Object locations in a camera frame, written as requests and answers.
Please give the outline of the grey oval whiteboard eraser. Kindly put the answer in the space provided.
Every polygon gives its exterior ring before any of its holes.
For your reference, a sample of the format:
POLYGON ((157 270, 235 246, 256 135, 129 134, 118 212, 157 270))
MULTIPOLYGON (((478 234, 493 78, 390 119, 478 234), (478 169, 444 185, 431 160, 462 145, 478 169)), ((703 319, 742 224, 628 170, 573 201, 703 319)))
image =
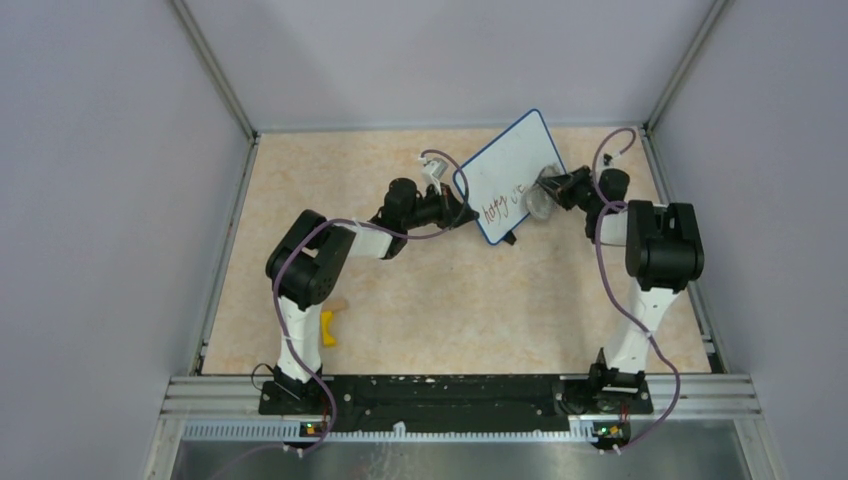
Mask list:
POLYGON ((535 182, 524 194, 524 204, 529 214, 536 220, 547 221, 557 205, 558 190, 561 187, 561 172, 557 165, 545 166, 535 182))

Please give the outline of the blue-framed small whiteboard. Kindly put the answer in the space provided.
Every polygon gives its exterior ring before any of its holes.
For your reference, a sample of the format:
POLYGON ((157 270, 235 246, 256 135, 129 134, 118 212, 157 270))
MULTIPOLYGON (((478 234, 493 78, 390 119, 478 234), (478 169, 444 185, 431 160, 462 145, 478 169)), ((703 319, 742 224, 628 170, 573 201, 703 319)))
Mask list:
POLYGON ((496 245, 530 216, 523 200, 542 170, 565 172, 542 113, 531 109, 461 165, 452 181, 479 214, 485 241, 496 245))

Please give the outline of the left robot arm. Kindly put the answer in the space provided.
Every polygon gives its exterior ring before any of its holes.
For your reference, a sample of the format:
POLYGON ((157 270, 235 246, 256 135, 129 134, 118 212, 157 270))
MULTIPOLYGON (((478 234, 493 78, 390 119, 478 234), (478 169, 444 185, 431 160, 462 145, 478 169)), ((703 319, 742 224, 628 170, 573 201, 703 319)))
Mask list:
POLYGON ((349 259, 391 260, 414 229, 434 225, 449 231, 478 218, 447 184, 420 191, 409 178, 391 181, 382 206, 363 224, 302 211, 266 262, 281 347, 273 378, 262 386, 260 412, 317 415, 330 408, 333 398, 320 383, 321 315, 349 259))

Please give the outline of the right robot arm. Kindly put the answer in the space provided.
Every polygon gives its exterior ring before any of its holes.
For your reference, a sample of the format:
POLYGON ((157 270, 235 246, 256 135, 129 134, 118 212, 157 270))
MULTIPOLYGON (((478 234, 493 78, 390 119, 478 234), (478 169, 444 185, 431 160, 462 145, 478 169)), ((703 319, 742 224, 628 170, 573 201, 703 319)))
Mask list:
POLYGON ((658 205, 627 200, 630 177, 620 169, 582 166, 568 173, 540 174, 532 187, 543 199, 585 215, 585 233, 592 242, 601 282, 620 314, 618 330, 603 346, 583 379, 564 381, 559 406, 569 414, 650 413, 653 406, 646 381, 649 353, 667 366, 655 334, 669 308, 697 280, 705 254, 696 214, 688 203, 658 205), (628 300, 612 292, 602 249, 624 250, 631 280, 628 300))

